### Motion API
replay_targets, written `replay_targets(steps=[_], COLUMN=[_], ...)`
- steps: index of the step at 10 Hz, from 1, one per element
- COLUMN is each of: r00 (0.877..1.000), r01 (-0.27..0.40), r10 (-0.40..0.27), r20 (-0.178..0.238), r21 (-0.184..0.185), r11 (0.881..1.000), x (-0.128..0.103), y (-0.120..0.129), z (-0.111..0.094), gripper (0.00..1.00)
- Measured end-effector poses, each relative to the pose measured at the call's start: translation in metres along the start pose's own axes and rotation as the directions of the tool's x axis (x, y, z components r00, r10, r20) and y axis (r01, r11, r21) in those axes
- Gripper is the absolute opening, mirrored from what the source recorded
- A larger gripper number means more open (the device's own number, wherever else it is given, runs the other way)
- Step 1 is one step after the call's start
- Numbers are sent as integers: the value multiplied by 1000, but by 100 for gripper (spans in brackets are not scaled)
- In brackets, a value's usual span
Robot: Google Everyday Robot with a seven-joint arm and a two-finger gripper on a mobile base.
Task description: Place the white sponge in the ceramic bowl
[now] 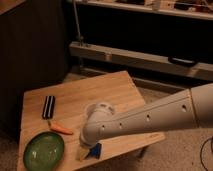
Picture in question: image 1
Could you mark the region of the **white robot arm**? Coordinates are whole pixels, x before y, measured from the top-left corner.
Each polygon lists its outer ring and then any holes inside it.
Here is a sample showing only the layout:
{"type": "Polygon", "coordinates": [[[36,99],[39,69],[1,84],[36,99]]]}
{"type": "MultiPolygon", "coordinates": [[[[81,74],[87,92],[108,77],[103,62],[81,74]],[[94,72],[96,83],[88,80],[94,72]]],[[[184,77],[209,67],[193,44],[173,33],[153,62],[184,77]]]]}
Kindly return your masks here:
{"type": "Polygon", "coordinates": [[[103,139],[199,127],[213,128],[213,83],[185,89],[120,114],[111,104],[99,102],[87,108],[76,158],[84,160],[103,139]]]}

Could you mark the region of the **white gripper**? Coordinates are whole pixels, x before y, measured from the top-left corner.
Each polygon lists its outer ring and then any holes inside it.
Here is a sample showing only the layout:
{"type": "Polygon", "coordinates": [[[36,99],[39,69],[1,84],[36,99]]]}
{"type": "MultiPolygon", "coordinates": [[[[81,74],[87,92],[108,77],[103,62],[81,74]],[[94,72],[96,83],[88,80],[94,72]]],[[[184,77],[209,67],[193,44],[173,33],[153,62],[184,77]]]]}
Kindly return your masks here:
{"type": "Polygon", "coordinates": [[[82,147],[81,146],[78,147],[77,159],[79,161],[83,161],[90,152],[88,148],[93,148],[97,144],[97,142],[90,141],[83,132],[80,132],[79,142],[82,147]]]}

